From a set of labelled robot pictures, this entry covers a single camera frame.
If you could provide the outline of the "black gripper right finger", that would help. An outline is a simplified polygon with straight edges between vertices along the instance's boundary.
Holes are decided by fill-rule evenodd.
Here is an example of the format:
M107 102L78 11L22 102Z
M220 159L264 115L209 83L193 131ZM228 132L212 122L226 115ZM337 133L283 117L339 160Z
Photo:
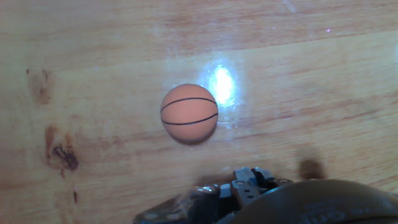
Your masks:
M293 183L292 180L278 178L274 176L271 171L258 167L253 168L253 174L255 175L260 194L264 194L278 187Z

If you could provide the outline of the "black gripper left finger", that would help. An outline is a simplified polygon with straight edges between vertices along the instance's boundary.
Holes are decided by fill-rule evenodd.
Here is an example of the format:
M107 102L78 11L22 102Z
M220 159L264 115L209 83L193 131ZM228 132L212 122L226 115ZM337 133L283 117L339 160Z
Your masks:
M223 223L260 196L254 171L248 167L234 171L228 184L197 185L137 214L133 224Z

